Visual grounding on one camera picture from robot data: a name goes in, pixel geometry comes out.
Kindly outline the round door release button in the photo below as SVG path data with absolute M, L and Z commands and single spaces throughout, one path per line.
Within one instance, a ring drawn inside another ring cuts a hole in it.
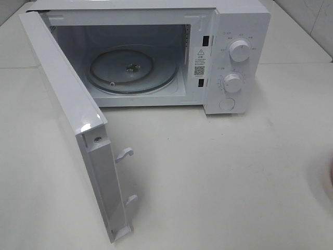
M 221 110 L 231 111 L 235 107 L 235 100 L 233 98 L 225 98 L 220 101 L 219 107 Z

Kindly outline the white microwave knob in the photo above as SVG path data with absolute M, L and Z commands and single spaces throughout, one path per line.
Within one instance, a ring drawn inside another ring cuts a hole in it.
M 242 77 L 237 73 L 228 74 L 223 80 L 224 90 L 228 93 L 236 93 L 243 85 Z
M 250 56 L 250 50 L 250 43 L 244 38 L 232 41 L 228 48 L 231 59 L 237 63 L 247 60 Z

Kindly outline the pink round plate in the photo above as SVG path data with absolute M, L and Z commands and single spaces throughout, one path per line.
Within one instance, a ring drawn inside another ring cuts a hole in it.
M 327 174 L 328 174 L 329 183 L 332 186 L 333 185 L 333 161 L 332 160 L 328 166 Z

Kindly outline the white microwave door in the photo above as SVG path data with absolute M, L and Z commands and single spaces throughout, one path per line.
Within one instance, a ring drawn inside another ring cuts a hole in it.
M 46 89 L 65 138 L 79 149 L 110 242 L 131 232 L 129 214 L 137 195 L 124 200 L 117 163 L 133 155 L 128 147 L 115 157 L 106 132 L 107 119 L 56 42 L 45 15 L 20 14 Z

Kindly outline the white microwave oven body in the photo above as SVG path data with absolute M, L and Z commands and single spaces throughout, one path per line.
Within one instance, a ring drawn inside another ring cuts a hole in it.
M 26 12 L 45 15 L 50 31 L 99 107 L 202 106 L 208 115 L 244 113 L 271 15 L 259 1 L 36 1 Z M 250 56 L 235 62 L 232 41 L 244 38 Z M 87 77 L 95 56 L 127 45 L 167 48 L 178 63 L 175 78 L 142 94 L 103 91 Z M 228 93 L 223 80 L 242 77 Z M 233 98 L 231 111 L 219 103 Z

